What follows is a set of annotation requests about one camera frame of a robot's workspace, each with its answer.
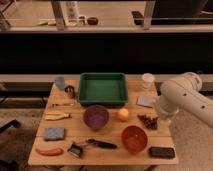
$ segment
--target hot dog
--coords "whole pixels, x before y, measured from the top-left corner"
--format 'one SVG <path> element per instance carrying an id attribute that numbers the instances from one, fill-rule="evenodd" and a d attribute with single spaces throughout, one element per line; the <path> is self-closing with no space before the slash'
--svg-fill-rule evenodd
<path id="1" fill-rule="evenodd" d="M 50 150 L 41 150 L 36 148 L 35 149 L 37 153 L 43 155 L 43 156 L 57 156 L 60 154 L 63 154 L 63 150 L 61 148 L 54 148 L 54 149 L 50 149 Z"/>

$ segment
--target black phone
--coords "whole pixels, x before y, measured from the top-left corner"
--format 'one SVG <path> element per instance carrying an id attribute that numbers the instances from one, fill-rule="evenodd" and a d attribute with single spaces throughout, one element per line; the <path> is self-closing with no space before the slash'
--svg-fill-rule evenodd
<path id="1" fill-rule="evenodd" d="M 150 147 L 149 154 L 152 157 L 172 159 L 175 157 L 175 150 L 171 147 Z"/>

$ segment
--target bowl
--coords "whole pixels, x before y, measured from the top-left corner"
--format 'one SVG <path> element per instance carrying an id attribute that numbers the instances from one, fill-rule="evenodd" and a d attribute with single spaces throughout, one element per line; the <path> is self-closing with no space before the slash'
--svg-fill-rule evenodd
<path id="1" fill-rule="evenodd" d="M 125 148 L 131 153 L 139 153 L 147 146 L 148 138 L 146 133 L 138 126 L 126 127 L 121 135 Z"/>
<path id="2" fill-rule="evenodd" d="M 109 112 L 101 105 L 89 106 L 84 112 L 84 123 L 93 130 L 104 127 L 109 120 Z"/>

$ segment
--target green plastic basket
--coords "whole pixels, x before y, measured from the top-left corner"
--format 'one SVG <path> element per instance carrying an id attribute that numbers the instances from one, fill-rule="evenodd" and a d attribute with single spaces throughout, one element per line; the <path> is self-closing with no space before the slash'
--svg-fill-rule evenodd
<path id="1" fill-rule="evenodd" d="M 78 102 L 123 106 L 128 100 L 126 78 L 123 73 L 83 73 L 78 89 Z"/>

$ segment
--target purple bowl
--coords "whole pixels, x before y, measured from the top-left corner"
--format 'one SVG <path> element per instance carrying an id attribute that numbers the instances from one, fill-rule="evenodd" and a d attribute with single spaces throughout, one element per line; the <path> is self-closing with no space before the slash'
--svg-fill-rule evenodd
<path id="1" fill-rule="evenodd" d="M 109 120 L 109 112 L 104 106 L 92 105 L 84 112 L 84 123 L 93 130 L 104 127 Z"/>

